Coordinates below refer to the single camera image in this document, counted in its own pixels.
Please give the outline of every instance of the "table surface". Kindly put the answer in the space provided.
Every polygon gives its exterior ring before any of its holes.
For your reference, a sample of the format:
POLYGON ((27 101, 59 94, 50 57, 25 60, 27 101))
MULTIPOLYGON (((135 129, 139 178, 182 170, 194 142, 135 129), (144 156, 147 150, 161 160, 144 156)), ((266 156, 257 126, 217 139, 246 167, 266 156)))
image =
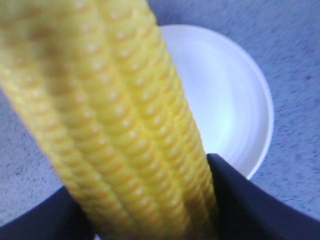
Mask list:
MULTIPOLYGON (((320 220, 320 1, 149 0, 159 25, 190 24, 241 45, 267 79, 274 103, 268 154, 251 179, 320 220)), ((0 226, 61 183, 0 92, 0 226)))

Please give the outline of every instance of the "speckled surface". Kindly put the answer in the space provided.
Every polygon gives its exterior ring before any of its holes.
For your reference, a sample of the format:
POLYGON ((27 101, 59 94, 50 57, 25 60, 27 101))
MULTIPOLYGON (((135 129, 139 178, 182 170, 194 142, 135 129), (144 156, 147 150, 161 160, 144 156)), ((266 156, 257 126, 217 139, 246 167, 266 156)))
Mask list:
MULTIPOLYGON (((160 25, 192 24, 240 44, 274 101, 272 143, 252 181, 320 220, 320 1, 150 0, 160 25)), ((61 183, 0 94, 0 225, 61 183)))

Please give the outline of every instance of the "white plate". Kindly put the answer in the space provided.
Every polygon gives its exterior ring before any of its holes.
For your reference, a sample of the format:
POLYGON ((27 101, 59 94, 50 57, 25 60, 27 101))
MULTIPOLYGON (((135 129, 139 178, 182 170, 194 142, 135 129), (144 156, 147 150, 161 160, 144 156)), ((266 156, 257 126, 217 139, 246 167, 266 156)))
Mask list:
POLYGON ((272 97, 255 61, 227 37, 197 26, 162 26, 207 153, 250 179, 274 126, 272 97))

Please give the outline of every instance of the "plate rim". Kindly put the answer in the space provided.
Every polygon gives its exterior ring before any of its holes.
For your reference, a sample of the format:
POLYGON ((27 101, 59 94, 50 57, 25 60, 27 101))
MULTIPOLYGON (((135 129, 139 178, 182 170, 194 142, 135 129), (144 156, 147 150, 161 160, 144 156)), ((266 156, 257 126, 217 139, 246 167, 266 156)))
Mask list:
POLYGON ((228 38, 227 36, 212 30, 210 28, 206 28, 203 26, 197 26, 197 25, 191 25, 191 24, 166 24, 160 26, 161 30, 165 29, 183 29, 183 30, 190 30, 190 31, 197 31, 202 32, 206 35, 211 35, 211 37, 219 38, 221 41, 227 43, 229 46, 233 48, 233 51, 236 51, 243 59, 248 63, 248 66, 252 69, 254 74, 258 78, 259 85, 261 86, 263 90, 263 98, 267 105, 267 115, 268 115, 268 121, 267 121, 267 133, 264 140, 264 147, 259 155, 258 160, 254 164, 254 167, 251 169, 251 171, 245 176, 248 180, 250 180, 253 175, 258 171, 258 169, 261 167, 263 161, 265 160, 265 157, 269 151, 269 148, 271 146, 272 137, 274 133, 274 125, 275 125, 275 110, 274 110, 274 102, 272 93, 270 91, 267 79, 265 78, 261 68, 256 63, 256 61, 251 57, 251 55, 238 43, 233 41, 232 39, 228 38))

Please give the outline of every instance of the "ear of corn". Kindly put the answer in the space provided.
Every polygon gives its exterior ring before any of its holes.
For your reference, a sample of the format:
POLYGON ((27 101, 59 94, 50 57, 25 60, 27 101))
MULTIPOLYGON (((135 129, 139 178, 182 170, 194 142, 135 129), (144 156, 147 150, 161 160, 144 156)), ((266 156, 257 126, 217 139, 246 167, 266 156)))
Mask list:
POLYGON ((208 238, 200 134, 145 0, 4 0, 0 84, 102 236, 208 238))

